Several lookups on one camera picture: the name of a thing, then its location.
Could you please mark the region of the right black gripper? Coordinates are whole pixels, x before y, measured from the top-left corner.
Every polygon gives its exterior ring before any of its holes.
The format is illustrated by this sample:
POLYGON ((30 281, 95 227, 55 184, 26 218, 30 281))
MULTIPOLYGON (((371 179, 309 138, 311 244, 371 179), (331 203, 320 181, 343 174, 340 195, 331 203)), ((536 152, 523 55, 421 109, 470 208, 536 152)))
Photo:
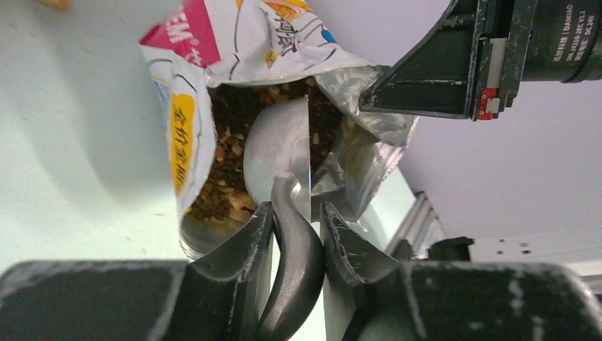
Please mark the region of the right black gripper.
POLYGON ((359 97, 364 112, 492 120, 513 105, 537 1, 452 1, 359 97))

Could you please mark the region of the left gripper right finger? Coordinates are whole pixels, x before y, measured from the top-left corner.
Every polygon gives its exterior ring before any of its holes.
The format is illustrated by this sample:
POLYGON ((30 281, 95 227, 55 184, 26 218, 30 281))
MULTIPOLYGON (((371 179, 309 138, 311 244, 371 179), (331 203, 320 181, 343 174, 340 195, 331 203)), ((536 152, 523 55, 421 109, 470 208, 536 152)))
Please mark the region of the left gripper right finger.
POLYGON ((600 340, 601 304, 546 263, 397 260, 320 207, 328 340, 600 340))

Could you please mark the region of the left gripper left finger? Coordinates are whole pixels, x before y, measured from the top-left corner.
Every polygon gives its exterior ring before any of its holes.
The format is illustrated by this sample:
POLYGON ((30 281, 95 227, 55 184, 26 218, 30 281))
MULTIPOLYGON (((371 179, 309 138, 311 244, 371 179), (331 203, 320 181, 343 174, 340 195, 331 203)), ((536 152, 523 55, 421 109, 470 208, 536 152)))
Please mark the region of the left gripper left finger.
POLYGON ((196 261, 27 261, 1 276, 2 340, 255 340, 273 208, 196 261))

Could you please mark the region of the metal food scoop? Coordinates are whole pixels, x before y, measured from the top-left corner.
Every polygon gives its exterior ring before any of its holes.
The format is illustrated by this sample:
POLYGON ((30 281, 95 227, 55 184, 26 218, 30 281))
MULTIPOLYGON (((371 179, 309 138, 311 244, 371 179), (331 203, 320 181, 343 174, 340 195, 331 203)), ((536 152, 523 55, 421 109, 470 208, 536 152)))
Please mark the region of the metal food scoop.
POLYGON ((322 290, 324 249, 311 225, 309 100, 273 104, 252 123, 243 152, 246 189, 273 207, 280 256, 258 323, 258 340, 289 340, 322 290))

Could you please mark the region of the cat food bag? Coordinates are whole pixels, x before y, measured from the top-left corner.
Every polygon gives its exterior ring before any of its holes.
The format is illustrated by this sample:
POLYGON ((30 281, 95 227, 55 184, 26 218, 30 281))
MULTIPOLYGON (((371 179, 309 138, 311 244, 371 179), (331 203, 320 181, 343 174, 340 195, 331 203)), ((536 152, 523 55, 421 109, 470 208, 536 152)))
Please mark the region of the cat food bag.
POLYGON ((139 40, 165 117, 180 223, 191 260, 239 231, 256 208, 243 150, 261 110, 309 102, 312 204, 333 202, 386 249, 387 213, 411 115, 367 112, 360 94, 386 68, 345 51, 305 1, 183 1, 139 40))

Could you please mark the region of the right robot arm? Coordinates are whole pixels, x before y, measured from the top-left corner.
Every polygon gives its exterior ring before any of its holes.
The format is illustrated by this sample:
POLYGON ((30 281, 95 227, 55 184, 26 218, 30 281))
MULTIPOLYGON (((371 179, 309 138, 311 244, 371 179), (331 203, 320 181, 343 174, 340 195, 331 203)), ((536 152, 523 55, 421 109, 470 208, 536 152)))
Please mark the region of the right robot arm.
POLYGON ((600 78, 600 1, 452 1, 359 106, 492 120, 513 104, 522 82, 600 78))

